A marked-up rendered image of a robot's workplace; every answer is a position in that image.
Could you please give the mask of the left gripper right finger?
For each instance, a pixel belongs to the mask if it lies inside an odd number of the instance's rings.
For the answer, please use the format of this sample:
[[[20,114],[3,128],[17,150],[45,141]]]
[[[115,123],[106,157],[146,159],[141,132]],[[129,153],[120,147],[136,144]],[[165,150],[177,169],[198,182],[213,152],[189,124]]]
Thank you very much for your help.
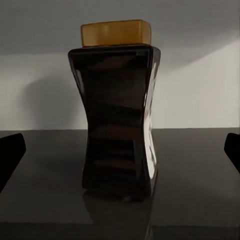
[[[224,151],[240,173],[240,135],[230,132],[227,135]]]

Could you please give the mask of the bottle of coffee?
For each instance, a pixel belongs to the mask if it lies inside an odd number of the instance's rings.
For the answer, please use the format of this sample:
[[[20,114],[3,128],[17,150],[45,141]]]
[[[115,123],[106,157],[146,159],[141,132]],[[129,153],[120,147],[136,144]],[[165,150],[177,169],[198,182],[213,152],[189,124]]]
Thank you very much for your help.
[[[152,101],[161,51],[140,19],[82,24],[67,57],[87,117],[83,189],[150,199],[159,155]]]

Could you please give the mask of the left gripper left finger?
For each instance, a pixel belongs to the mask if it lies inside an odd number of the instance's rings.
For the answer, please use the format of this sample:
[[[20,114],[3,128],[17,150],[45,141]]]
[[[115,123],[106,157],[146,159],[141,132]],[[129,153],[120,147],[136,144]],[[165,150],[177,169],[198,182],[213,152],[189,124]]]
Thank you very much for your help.
[[[0,193],[26,152],[21,133],[0,138]]]

